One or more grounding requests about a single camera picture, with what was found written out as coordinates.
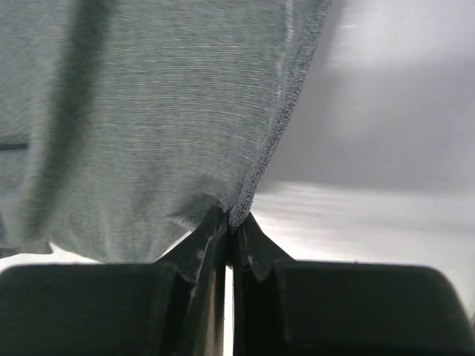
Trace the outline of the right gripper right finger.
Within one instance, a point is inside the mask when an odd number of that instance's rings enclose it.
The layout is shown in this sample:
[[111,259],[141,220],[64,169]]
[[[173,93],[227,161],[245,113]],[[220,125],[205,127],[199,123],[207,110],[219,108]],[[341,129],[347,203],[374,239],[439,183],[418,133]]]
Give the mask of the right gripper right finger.
[[453,286],[424,266],[291,258],[247,217],[232,237],[235,355],[472,355]]

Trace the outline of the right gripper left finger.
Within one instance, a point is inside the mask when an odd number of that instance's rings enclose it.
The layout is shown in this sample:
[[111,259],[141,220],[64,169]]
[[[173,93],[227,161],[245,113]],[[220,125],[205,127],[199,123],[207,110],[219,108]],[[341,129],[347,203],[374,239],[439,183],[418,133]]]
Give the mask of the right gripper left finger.
[[15,266],[1,274],[3,355],[221,355],[226,213],[155,263]]

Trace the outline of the grey cloth placemat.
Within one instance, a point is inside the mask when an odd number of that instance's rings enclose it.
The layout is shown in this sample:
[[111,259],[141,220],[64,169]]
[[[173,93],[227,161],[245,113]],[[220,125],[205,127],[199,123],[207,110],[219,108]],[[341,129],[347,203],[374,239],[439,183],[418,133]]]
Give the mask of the grey cloth placemat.
[[1,255],[157,260],[237,228],[328,1],[3,1]]

